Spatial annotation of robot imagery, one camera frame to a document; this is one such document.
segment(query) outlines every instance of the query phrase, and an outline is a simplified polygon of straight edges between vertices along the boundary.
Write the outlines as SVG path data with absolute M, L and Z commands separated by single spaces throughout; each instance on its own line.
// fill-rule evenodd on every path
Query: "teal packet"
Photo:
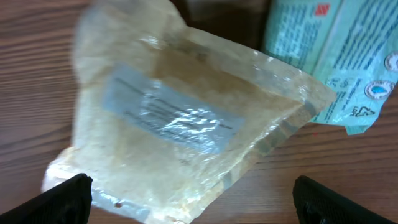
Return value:
M 274 0 L 263 52 L 336 91 L 311 121 L 365 132 L 398 81 L 398 0 Z

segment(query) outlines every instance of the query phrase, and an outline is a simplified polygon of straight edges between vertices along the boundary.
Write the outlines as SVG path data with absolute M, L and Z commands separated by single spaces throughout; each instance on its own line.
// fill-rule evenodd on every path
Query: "red logo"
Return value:
M 329 3 L 319 3 L 318 8 L 315 11 L 315 16 L 325 16 L 328 14 L 330 8 Z

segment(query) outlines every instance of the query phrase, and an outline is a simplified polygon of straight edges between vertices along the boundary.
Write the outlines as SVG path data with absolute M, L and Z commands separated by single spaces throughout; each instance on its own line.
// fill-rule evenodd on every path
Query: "plastic bag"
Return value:
M 264 50 L 337 92 L 312 121 L 363 133 L 398 81 L 398 0 L 274 0 Z
M 166 0 L 98 1 L 81 18 L 72 147 L 43 190 L 83 172 L 93 205 L 190 223 L 334 92 L 258 51 L 185 25 Z

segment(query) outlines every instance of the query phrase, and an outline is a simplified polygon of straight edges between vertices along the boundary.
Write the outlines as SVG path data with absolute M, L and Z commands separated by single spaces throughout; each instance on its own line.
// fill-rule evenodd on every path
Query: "circular logo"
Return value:
M 381 100 L 387 96 L 394 89 L 394 83 L 387 80 L 374 80 L 365 87 L 365 94 L 370 99 Z
M 384 65 L 388 71 L 398 72 L 398 51 L 387 55 Z

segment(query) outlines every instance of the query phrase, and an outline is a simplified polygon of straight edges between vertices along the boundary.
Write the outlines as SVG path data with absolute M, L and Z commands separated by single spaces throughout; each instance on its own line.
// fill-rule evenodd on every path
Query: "wooden surface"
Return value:
M 264 1 L 185 5 L 188 22 L 258 47 Z M 2 0 L 0 7 L 0 213 L 40 193 L 47 164 L 69 145 L 76 84 L 73 27 L 86 0 Z M 256 164 L 194 223 L 298 223 L 294 180 L 307 175 L 398 222 L 398 92 L 366 133 L 308 124 Z M 94 208 L 90 223 L 135 223 Z

